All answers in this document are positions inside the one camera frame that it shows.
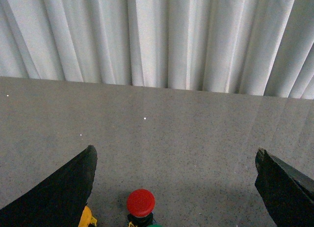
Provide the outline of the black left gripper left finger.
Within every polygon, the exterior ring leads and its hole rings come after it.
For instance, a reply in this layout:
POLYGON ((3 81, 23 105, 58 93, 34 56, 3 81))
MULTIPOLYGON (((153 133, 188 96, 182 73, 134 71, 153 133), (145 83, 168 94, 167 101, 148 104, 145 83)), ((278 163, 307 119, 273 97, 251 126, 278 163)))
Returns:
POLYGON ((0 210, 2 227, 77 227, 93 188, 97 151, 90 145, 0 210))

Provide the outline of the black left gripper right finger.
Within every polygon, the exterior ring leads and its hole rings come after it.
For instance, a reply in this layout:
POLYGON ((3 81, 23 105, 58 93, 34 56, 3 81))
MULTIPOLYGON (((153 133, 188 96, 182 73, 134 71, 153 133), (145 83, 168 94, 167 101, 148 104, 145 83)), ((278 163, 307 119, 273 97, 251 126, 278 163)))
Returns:
POLYGON ((278 157, 258 149, 255 187, 278 227, 314 225, 314 180, 278 157))

